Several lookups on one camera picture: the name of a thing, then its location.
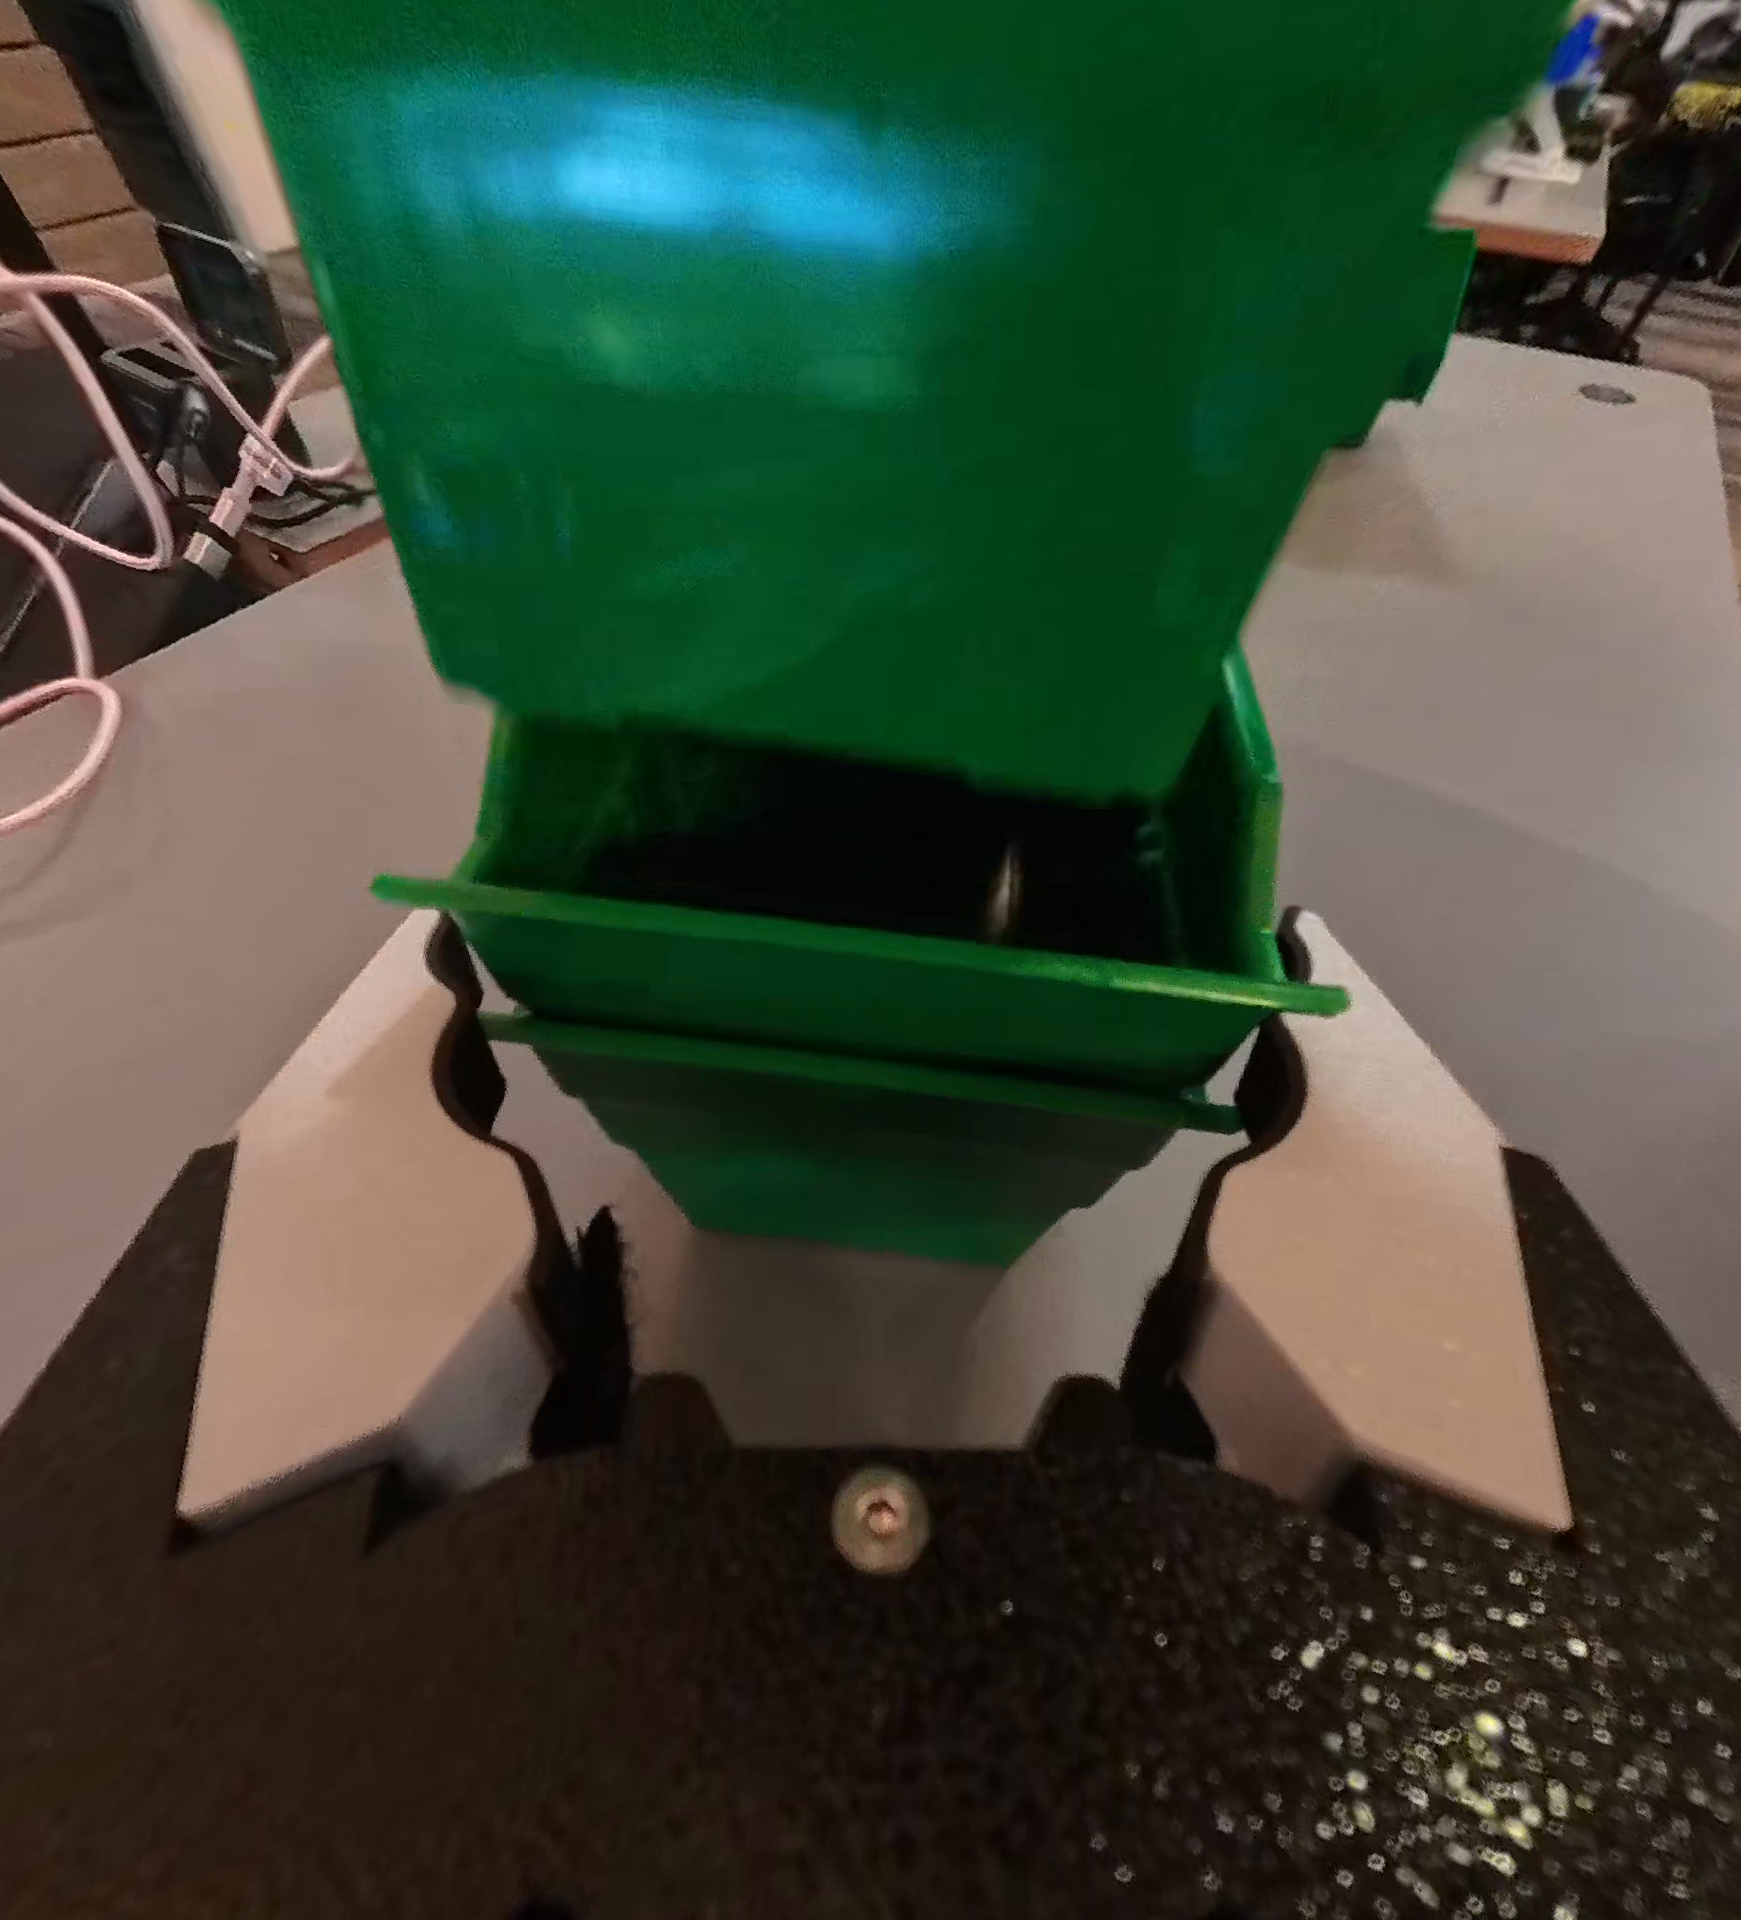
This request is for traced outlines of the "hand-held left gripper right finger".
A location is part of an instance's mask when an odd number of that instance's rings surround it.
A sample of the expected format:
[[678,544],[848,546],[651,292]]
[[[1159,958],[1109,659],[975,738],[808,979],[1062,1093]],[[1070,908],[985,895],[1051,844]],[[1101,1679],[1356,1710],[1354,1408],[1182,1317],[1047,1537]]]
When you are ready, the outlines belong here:
[[1566,1537],[1504,1137],[1317,912],[1278,944],[1345,1010],[1261,1030],[1123,1354],[1130,1437],[1317,1511],[1386,1478]]

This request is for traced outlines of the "grey work table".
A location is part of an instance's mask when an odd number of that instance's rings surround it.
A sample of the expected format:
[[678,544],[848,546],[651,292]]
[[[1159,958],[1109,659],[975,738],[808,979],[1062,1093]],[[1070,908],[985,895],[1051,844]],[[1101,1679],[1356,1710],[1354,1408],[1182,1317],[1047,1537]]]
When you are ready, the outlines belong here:
[[1556,89],[1539,83],[1459,157],[1434,206],[1434,228],[1470,234],[1480,251],[1583,268],[1604,240],[1607,136],[1571,142]]

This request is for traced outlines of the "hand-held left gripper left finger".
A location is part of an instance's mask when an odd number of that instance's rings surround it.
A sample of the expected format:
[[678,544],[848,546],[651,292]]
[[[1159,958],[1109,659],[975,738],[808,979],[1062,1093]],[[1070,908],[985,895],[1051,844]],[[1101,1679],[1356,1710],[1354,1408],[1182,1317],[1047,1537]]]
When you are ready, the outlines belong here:
[[229,1529],[390,1471],[462,1496],[610,1444],[625,1246],[497,1137],[458,928],[409,915],[234,1125],[175,1516]]

